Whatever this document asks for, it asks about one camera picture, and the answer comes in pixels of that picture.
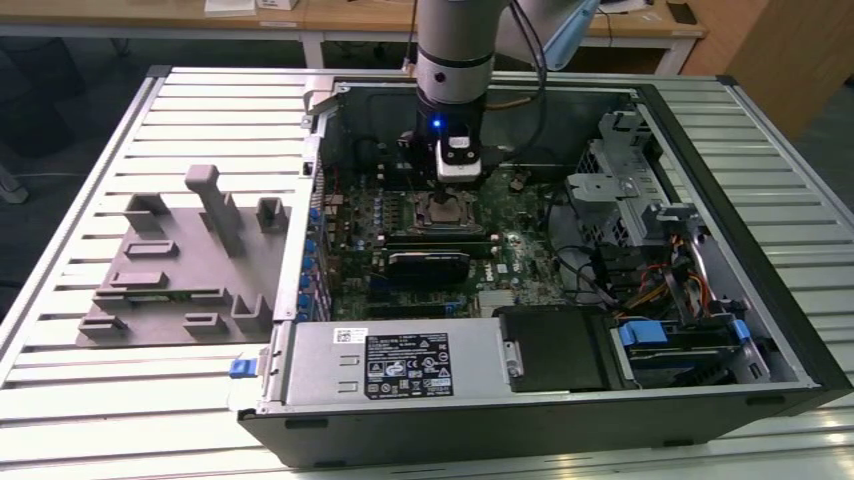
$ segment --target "aluminum extrusion table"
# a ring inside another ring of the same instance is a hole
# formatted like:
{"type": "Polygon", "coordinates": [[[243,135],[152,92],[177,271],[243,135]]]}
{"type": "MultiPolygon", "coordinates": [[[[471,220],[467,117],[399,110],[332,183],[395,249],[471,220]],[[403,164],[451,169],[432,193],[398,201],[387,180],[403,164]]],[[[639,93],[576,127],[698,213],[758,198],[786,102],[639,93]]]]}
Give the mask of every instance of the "aluminum extrusion table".
{"type": "MultiPolygon", "coordinates": [[[[231,360],[259,345],[85,350],[77,324],[137,191],[196,201],[183,173],[215,163],[239,205],[304,200],[305,95],[392,71],[160,69],[116,133],[0,328],[0,469],[12,478],[851,478],[854,396],[706,445],[452,464],[293,472],[237,425],[231,360]]],[[[527,74],[496,74],[528,79],[527,74]]],[[[854,373],[854,216],[740,89],[714,78],[554,75],[654,83],[843,369],[854,373]]]]}

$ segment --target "metal bracket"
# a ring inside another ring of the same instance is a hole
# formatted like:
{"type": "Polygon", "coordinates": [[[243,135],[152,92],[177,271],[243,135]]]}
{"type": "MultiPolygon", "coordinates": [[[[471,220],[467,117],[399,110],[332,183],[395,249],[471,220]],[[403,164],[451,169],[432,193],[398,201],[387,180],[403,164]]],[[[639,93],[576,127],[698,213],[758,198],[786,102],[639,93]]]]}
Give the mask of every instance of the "metal bracket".
{"type": "Polygon", "coordinates": [[[576,173],[567,178],[572,187],[572,197],[584,202],[615,202],[638,196],[631,183],[619,181],[604,173],[576,173]]]}
{"type": "Polygon", "coordinates": [[[308,115],[317,115],[335,106],[335,77],[312,75],[305,82],[303,105],[308,115]]]}

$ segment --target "floor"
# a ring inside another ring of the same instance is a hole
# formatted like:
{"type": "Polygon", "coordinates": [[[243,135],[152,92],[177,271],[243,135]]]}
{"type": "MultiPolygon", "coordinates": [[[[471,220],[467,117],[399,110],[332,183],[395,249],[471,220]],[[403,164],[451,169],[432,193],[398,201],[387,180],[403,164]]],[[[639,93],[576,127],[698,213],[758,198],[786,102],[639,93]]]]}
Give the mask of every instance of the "floor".
{"type": "MultiPolygon", "coordinates": [[[[87,83],[85,95],[56,104],[75,142],[39,159],[19,157],[0,143],[3,164],[31,193],[23,205],[0,201],[0,232],[5,232],[0,236],[0,319],[17,293],[13,286],[27,280],[148,66],[304,67],[296,42],[133,40],[124,57],[105,39],[68,39],[65,43],[87,83]]],[[[381,51],[373,45],[324,45],[329,68],[398,68],[403,53],[403,45],[388,45],[381,51]]],[[[524,66],[502,61],[498,68],[524,66]]],[[[27,88],[24,82],[0,54],[0,92],[27,88]]],[[[854,181],[854,169],[845,159],[854,158],[851,131],[854,88],[842,88],[796,147],[849,208],[854,208],[854,189],[846,187],[854,181]]]]}

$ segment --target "warning label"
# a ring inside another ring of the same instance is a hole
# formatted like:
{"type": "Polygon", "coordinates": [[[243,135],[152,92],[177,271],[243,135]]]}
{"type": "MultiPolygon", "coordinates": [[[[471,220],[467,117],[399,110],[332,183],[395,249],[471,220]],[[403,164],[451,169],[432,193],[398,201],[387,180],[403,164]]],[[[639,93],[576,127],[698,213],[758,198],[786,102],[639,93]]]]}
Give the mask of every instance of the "warning label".
{"type": "Polygon", "coordinates": [[[454,395],[447,333],[368,336],[364,358],[371,400],[454,395]]]}

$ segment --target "wooden desk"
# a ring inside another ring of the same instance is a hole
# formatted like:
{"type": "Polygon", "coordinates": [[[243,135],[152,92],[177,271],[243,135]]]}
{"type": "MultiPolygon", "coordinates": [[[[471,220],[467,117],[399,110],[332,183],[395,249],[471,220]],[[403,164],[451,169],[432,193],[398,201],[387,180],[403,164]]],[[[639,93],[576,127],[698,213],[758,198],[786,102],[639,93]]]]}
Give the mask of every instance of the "wooden desk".
{"type": "MultiPolygon", "coordinates": [[[[303,25],[319,51],[323,41],[406,42],[411,19],[412,0],[308,0],[303,25]]],[[[582,45],[662,49],[655,73],[676,75],[706,32],[702,25],[676,23],[666,1],[656,0],[646,10],[611,15],[610,30],[604,15],[596,15],[582,45]]]]}
{"type": "Polygon", "coordinates": [[[259,9],[251,17],[209,18],[204,0],[0,0],[0,24],[155,28],[260,29],[303,26],[308,1],[293,10],[259,9]]]}
{"type": "Polygon", "coordinates": [[[851,74],[850,0],[691,0],[712,26],[684,66],[731,75],[788,139],[798,138],[851,74]]]}
{"type": "MultiPolygon", "coordinates": [[[[204,0],[0,0],[0,35],[297,40],[305,62],[323,68],[324,41],[406,42],[411,0],[301,0],[291,11],[259,9],[251,17],[207,18],[204,0]]],[[[611,34],[598,15],[583,46],[666,51],[656,73],[678,74],[699,25],[675,23],[664,0],[611,15],[611,34]]]]}

